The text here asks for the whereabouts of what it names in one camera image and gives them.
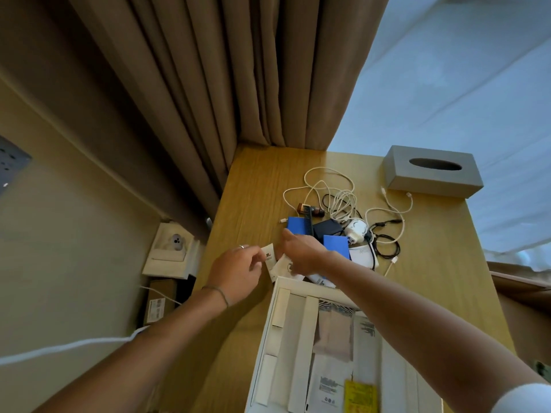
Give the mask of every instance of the bracelet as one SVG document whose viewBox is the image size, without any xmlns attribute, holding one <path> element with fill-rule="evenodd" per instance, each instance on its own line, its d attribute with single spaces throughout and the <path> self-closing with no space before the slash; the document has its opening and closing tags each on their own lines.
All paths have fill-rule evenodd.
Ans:
<svg viewBox="0 0 551 413">
<path fill-rule="evenodd" d="M 228 298 L 226 297 L 226 294 L 224 294 L 224 291 L 220 287 L 217 287 L 215 285 L 204 285 L 201 287 L 201 290 L 204 289 L 210 289 L 210 290 L 216 290 L 220 294 L 222 294 L 222 297 L 224 298 L 224 301 L 226 302 L 226 308 L 230 307 L 230 302 L 228 301 Z"/>
</svg>

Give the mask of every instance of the person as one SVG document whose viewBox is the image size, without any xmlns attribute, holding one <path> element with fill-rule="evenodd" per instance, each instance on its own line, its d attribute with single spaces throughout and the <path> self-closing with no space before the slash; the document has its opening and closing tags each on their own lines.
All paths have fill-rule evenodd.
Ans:
<svg viewBox="0 0 551 413">
<path fill-rule="evenodd" d="M 551 385 L 500 343 L 399 284 L 285 229 L 293 271 L 331 280 L 455 413 L 551 412 Z M 258 284 L 265 255 L 239 246 L 219 256 L 207 285 L 166 318 L 67 385 L 35 411 L 134 412 L 189 341 Z"/>
</svg>

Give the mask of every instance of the wall socket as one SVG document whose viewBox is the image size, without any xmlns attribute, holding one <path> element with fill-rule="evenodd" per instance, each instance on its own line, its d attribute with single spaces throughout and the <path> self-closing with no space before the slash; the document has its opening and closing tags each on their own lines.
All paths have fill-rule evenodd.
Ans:
<svg viewBox="0 0 551 413">
<path fill-rule="evenodd" d="M 31 161 L 31 156 L 0 136 L 0 194 Z"/>
</svg>

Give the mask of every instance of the hand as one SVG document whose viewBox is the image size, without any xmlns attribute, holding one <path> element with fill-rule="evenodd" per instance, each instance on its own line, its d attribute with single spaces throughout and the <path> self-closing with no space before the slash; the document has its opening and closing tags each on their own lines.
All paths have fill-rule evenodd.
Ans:
<svg viewBox="0 0 551 413">
<path fill-rule="evenodd" d="M 220 288 L 234 305 L 257 286 L 266 255 L 259 246 L 244 245 L 227 250 L 212 264 L 207 285 Z"/>
<path fill-rule="evenodd" d="M 293 261 L 293 274 L 310 275 L 317 273 L 321 256 L 329 252 L 314 236 L 293 235 L 284 229 L 281 242 L 277 246 L 279 256 L 285 254 Z"/>
</svg>

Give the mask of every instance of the wooden surface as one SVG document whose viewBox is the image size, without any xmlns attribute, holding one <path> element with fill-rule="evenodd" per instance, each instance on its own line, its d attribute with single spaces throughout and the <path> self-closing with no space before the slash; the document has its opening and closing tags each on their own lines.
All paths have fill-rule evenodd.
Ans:
<svg viewBox="0 0 551 413">
<path fill-rule="evenodd" d="M 238 244 L 265 246 L 279 240 L 279 220 L 294 215 L 282 199 L 290 187 L 303 185 L 304 173 L 328 166 L 351 177 L 359 208 L 385 207 L 380 193 L 382 157 L 307 151 L 291 148 L 241 147 L 203 256 L 195 290 L 206 282 L 212 261 Z M 316 170 L 309 182 L 323 178 L 331 187 L 349 188 L 343 178 Z M 293 205 L 307 189 L 289 192 Z M 409 206 L 403 192 L 389 191 L 399 209 Z M 400 240 L 402 253 L 389 278 L 458 314 L 513 350 L 503 312 L 477 234 L 463 199 L 413 193 Z M 316 204 L 311 194 L 308 204 Z M 390 217 L 370 213 L 370 221 Z M 385 229 L 396 235 L 399 226 Z M 378 268 L 384 272 L 387 261 Z M 257 289 L 207 326 L 169 371 L 160 397 L 160 411 L 241 413 L 271 298 L 272 285 L 263 267 Z"/>
</svg>

